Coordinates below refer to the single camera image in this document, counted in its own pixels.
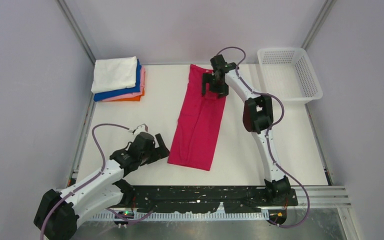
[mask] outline white basket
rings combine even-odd
[[[299,47],[262,48],[257,53],[262,87],[285,103],[306,104],[323,96],[307,52]]]

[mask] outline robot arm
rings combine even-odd
[[[273,123],[273,105],[270,96],[256,94],[255,88],[244,83],[240,70],[236,72],[237,65],[227,63],[223,56],[217,55],[211,60],[213,73],[204,73],[202,76],[202,95],[207,89],[217,93],[219,98],[229,94],[231,87],[244,102],[242,122],[245,129],[251,132],[258,147],[261,160],[264,166],[264,182],[266,185],[267,197],[274,199],[291,191],[289,179],[272,161],[271,154],[276,163],[279,163],[278,154],[273,143],[273,130],[270,126]]]
[[[123,203],[129,205],[134,197],[134,188],[123,177],[138,169],[139,166],[151,164],[166,158],[166,148],[160,134],[152,136],[147,133],[147,126],[140,125],[134,131],[135,139],[127,147],[115,151],[105,162],[105,168],[96,170],[85,179],[67,187],[60,192],[51,189],[40,202],[34,224],[40,229],[45,217],[63,196],[70,195],[51,215],[45,226],[45,235],[53,240],[69,239],[77,228],[103,209]]]

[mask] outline white workbench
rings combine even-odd
[[[77,180],[101,166],[92,138],[92,127],[115,123],[129,128],[147,124],[148,132],[161,136],[170,149],[185,97],[189,65],[146,65],[145,96],[140,102],[98,102],[80,162]],[[240,66],[244,79],[261,89],[256,64]],[[227,96],[211,170],[204,171],[167,163],[167,158],[141,166],[125,179],[131,185],[264,185],[263,164],[251,134],[242,123],[244,104],[230,89]],[[273,101],[274,119],[280,107]],[[285,116],[273,127],[280,164],[304,185],[327,185],[322,161],[304,105],[285,105]],[[96,137],[108,158],[134,138],[124,129],[102,126]],[[291,185],[296,183],[289,179]]]

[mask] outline white wall panel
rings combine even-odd
[[[51,0],[0,0],[0,240],[38,240],[43,194],[67,185],[93,65]]]
[[[309,104],[361,233],[384,239],[384,1],[337,1],[308,55],[323,97]]]
[[[97,59],[144,64],[208,63],[238,46],[300,47],[324,0],[67,0]],[[227,55],[238,61],[240,53]]]

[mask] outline blue folded shirt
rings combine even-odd
[[[140,93],[141,92],[141,69],[142,69],[142,66],[139,63],[139,59],[138,59],[137,66],[136,66],[136,85],[134,87],[96,93],[95,96],[93,96],[93,100],[95,102],[98,102],[104,99],[120,96],[123,94]]]

